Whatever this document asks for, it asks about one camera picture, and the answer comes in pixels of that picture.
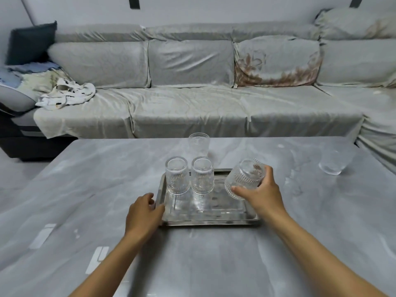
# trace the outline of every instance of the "blue cloth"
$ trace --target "blue cloth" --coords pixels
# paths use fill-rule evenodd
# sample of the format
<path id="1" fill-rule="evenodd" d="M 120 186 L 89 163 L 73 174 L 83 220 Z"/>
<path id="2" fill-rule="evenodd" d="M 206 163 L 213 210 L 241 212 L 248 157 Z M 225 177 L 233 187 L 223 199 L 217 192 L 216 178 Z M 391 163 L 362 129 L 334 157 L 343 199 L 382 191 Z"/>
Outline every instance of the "blue cloth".
<path id="1" fill-rule="evenodd" d="M 30 73 L 41 73 L 46 72 L 49 69 L 60 69 L 61 67 L 56 63 L 47 61 L 47 62 L 31 62 L 27 64 L 21 64 L 17 66 L 6 66 L 11 71 L 16 71 L 23 74 Z"/>
<path id="2" fill-rule="evenodd" d="M 22 79 L 17 75 L 11 73 L 7 69 L 0 67 L 0 83 L 17 88 L 22 82 Z"/>

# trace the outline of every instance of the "left hand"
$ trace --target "left hand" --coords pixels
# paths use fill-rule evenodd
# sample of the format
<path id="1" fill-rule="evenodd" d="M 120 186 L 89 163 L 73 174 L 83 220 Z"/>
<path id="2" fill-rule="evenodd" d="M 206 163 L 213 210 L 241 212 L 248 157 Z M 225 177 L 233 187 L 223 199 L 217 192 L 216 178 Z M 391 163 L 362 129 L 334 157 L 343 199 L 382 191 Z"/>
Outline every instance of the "left hand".
<path id="1" fill-rule="evenodd" d="M 154 204 L 153 196 L 153 193 L 140 196 L 129 207 L 129 212 L 126 216 L 125 236 L 133 233 L 134 236 L 140 236 L 145 242 L 158 228 L 164 215 L 165 205 L 161 204 L 153 210 L 151 207 Z"/>

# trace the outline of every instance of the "sofa base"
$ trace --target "sofa base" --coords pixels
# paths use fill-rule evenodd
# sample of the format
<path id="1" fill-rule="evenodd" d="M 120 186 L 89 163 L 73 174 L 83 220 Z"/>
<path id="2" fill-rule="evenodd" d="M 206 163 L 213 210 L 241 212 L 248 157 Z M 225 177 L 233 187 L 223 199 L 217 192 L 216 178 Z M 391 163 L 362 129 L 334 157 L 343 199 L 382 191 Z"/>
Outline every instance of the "sofa base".
<path id="1" fill-rule="evenodd" d="M 3 137 L 0 148 L 10 158 L 23 161 L 49 159 L 57 157 L 76 137 Z"/>

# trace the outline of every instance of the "tray rim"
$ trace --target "tray rim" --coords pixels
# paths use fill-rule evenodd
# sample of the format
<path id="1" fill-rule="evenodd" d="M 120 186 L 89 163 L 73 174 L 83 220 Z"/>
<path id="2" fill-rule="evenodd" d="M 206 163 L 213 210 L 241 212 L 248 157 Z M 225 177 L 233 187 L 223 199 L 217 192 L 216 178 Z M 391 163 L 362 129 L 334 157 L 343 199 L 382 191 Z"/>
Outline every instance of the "tray rim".
<path id="1" fill-rule="evenodd" d="M 232 169 L 214 169 L 215 173 L 230 172 L 231 170 Z M 166 179 L 166 174 L 164 173 L 161 177 L 160 187 L 157 192 L 156 205 L 157 202 L 158 204 L 163 204 L 165 202 L 165 198 L 163 200 L 161 199 L 162 192 L 164 189 L 165 179 Z M 164 226 L 260 226 L 260 225 L 261 225 L 261 219 L 259 215 L 256 213 L 256 217 L 254 219 L 249 219 L 249 220 L 176 220 L 176 221 L 161 220 L 160 226 L 164 227 Z"/>

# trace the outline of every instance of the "sofa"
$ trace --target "sofa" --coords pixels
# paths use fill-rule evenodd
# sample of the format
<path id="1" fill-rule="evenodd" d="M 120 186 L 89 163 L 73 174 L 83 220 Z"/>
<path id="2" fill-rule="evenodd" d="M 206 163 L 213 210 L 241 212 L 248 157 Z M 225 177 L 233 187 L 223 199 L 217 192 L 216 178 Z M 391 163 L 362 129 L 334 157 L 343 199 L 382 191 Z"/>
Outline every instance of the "sofa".
<path id="1" fill-rule="evenodd" d="M 79 84 L 94 84 L 96 95 L 4 119 L 43 144 L 194 132 L 345 136 L 395 173 L 395 17 L 341 8 L 314 24 L 59 26 L 50 58 Z M 12 135 L 2 134 L 0 146 L 25 157 L 4 148 Z"/>

